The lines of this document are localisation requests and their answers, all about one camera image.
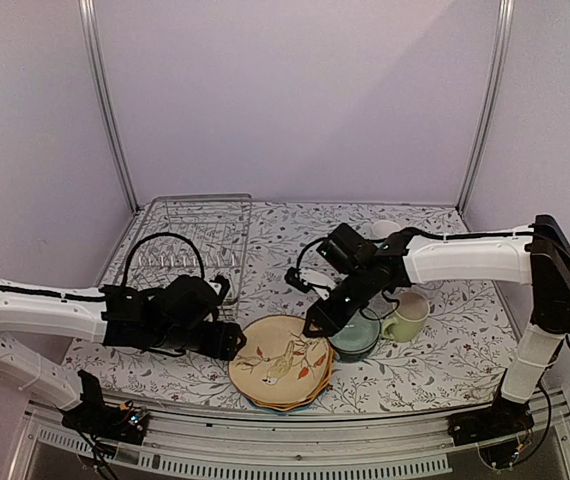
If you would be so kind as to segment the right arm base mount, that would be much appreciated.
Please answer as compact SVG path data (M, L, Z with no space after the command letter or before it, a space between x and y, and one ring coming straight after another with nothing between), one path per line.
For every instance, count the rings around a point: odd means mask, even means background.
M513 467L531 440L534 420L529 403L514 403L497 396L490 406L452 414L448 434L455 446L491 441L478 450L483 463L496 470Z

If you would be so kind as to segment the pale green mug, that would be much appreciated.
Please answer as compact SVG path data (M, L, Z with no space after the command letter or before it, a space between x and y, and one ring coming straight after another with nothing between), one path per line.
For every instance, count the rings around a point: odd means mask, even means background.
M381 326L381 338L408 343L421 331L430 312L428 299L416 291L404 291L392 297L396 306Z

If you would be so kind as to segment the cream bird pattern plate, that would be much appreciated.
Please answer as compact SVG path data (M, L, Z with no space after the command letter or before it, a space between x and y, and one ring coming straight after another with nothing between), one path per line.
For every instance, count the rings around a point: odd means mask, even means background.
M244 329L246 345L229 363L232 385L261 404L308 400L329 382L333 350L325 338L303 334L305 321L287 315L260 318Z

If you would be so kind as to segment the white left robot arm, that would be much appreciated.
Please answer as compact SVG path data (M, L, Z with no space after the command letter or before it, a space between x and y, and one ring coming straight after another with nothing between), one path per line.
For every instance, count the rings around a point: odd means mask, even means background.
M166 287L137 290L123 284L56 289L0 278L0 377L13 381L76 419L93 434L113 426L92 376L71 374L15 339L17 333L85 340L105 347L179 356L185 352L233 360L246 337L219 308L229 291L222 276L206 281L180 275Z

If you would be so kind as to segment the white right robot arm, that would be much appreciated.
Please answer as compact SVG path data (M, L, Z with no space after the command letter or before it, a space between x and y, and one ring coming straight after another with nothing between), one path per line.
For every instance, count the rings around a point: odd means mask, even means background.
M308 337L337 334L376 295L401 287L470 280L530 288L530 319L501 381L501 399L482 415L482 427L492 436L519 422L519 404L531 398L570 333L570 243L548 214L493 232L436 234L407 227L382 241L341 224L318 251L343 278L307 310Z

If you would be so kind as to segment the light blue ceramic mug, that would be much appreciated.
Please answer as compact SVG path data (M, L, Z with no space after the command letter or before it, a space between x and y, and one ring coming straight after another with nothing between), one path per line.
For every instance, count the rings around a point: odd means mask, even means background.
M371 226L372 236L378 240L384 240L401 229L402 227L397 222L391 220L378 220Z

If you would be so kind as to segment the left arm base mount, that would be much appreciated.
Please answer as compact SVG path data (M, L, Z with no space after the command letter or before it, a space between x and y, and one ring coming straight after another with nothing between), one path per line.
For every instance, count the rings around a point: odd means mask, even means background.
M108 405L99 380L84 370L77 374L81 381L80 404L61 411L62 424L99 439L141 445L149 424L148 409L135 406L131 400Z

